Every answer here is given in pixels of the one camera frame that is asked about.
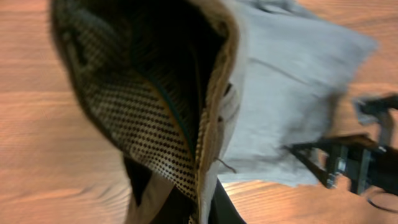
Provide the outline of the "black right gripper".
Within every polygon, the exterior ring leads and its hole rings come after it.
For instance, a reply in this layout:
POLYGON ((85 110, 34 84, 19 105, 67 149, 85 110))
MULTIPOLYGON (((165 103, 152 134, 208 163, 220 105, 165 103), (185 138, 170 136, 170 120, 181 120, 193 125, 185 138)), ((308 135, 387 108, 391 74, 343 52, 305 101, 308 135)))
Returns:
POLYGON ((397 95, 361 96, 354 99, 354 109, 361 125, 380 126, 379 143, 366 134, 324 139, 326 170, 312 159, 319 142, 292 144, 287 150, 327 187, 341 174, 351 181, 349 191, 354 194, 376 186, 397 195, 397 149, 389 146, 395 126, 390 110, 397 110, 397 95))

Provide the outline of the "grey shorts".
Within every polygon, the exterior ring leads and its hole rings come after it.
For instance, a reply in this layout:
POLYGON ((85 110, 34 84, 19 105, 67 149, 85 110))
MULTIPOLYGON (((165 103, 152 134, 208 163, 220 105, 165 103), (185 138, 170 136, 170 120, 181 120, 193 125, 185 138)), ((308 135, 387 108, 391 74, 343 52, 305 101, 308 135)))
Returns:
POLYGON ((241 223, 223 183, 316 177, 314 141, 376 49, 295 1, 53 0, 57 52, 123 156, 126 223, 241 223))

